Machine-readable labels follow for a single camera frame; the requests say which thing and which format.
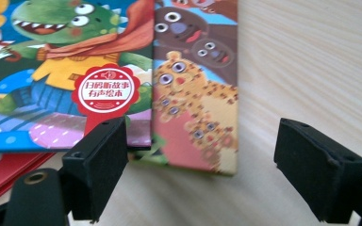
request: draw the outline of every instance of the dinosaur eye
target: dinosaur eye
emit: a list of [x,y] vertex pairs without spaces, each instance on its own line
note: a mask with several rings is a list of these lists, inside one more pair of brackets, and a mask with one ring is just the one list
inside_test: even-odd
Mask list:
[[197,130],[195,133],[193,133],[193,137],[195,138],[202,138],[204,136],[204,132],[202,130]]
[[156,24],[155,25],[155,31],[159,33],[163,33],[169,29],[169,26],[167,24]]
[[164,100],[161,102],[161,104],[164,105],[164,106],[168,105],[169,103],[170,103],[170,100],[169,100],[169,99],[164,99]]
[[175,115],[175,114],[178,113],[178,111],[179,111],[178,106],[173,106],[172,108],[170,108],[169,113],[170,113],[171,115]]
[[78,5],[74,9],[75,13],[77,13],[78,15],[90,14],[94,10],[95,10],[95,7],[93,5],[90,5],[90,4],[81,4],[81,5]]
[[181,14],[178,12],[169,12],[164,16],[164,19],[168,22],[177,22],[181,19]]
[[170,84],[173,81],[173,76],[171,74],[165,73],[160,76],[158,82],[162,85]]
[[72,25],[74,26],[83,26],[87,24],[90,21],[90,19],[86,16],[76,16],[72,20]]
[[183,72],[185,69],[187,68],[187,65],[185,65],[185,63],[183,62],[177,62],[173,64],[173,72],[175,73],[181,73]]
[[207,55],[207,50],[199,50],[198,51],[198,56],[199,57],[204,57]]
[[214,123],[210,122],[206,125],[206,128],[210,131],[213,131],[216,128],[216,125]]
[[205,44],[205,48],[208,50],[212,50],[216,47],[216,44],[214,42],[208,42]]

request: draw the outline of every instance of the wood grain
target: wood grain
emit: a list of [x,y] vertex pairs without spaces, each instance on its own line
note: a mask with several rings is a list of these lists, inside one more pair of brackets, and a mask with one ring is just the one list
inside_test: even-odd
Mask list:
[[362,0],[240,0],[239,91],[238,175],[130,164],[97,225],[322,225],[272,161],[278,123],[362,156]]

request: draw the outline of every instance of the cartoon dinosaur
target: cartoon dinosaur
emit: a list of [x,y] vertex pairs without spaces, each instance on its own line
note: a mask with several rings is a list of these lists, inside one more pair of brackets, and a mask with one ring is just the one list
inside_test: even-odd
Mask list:
[[[151,0],[138,0],[127,10],[130,21],[118,10],[81,0],[30,0],[14,9],[10,21],[23,36],[41,45],[28,42],[3,49],[21,58],[42,61],[32,74],[30,86],[15,89],[0,98],[0,126],[11,121],[8,129],[30,129],[31,124],[46,119],[52,112],[83,117],[71,99],[74,81],[87,69],[108,63],[132,64],[147,71],[152,59],[130,53],[151,44],[153,13],[141,8],[153,8]],[[120,24],[127,22],[125,29]],[[151,94],[146,84],[132,107],[141,112],[151,107]]]
[[[103,51],[94,53],[91,48],[105,34],[117,36],[122,18],[109,9],[88,4],[83,1],[26,1],[17,7],[11,16],[14,29],[33,40],[46,43],[37,49],[23,44],[10,45],[6,50],[19,53],[25,58],[43,60],[42,65],[33,73],[34,84],[25,89],[14,90],[5,98],[0,99],[0,113],[8,114],[17,107],[33,103],[33,96],[46,96],[46,86],[57,94],[74,90],[74,80],[93,66],[107,63],[127,62],[144,70],[151,68],[151,60],[131,53]],[[52,106],[60,113],[77,113],[73,109],[57,109],[59,105],[70,106],[70,99],[46,100],[47,107]]]

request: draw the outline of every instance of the book cover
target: book cover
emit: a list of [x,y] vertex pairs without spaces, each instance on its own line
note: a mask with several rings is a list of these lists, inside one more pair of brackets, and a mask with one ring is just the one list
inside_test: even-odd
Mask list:
[[24,173],[48,160],[53,153],[0,153],[0,196]]
[[154,144],[141,162],[237,172],[237,0],[156,0]]
[[125,115],[151,146],[152,0],[0,0],[0,152],[71,149]]

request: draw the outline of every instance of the cartoon leopard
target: cartoon leopard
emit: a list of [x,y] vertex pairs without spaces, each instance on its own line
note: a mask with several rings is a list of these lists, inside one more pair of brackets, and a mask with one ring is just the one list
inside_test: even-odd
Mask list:
[[171,119],[180,117],[187,111],[186,99],[162,96],[153,102],[156,111],[161,113],[160,121],[168,122]]
[[203,160],[215,170],[230,170],[227,162],[236,157],[238,150],[238,140],[232,134],[233,127],[221,127],[218,121],[211,119],[209,113],[205,113],[198,121],[186,122],[184,128],[193,146],[201,151]]
[[211,105],[229,111],[237,107],[238,89],[206,78],[205,72],[196,63],[182,58],[178,51],[170,51],[154,75],[155,91],[159,98],[169,97],[186,100],[190,115],[199,120],[204,112],[211,112]]

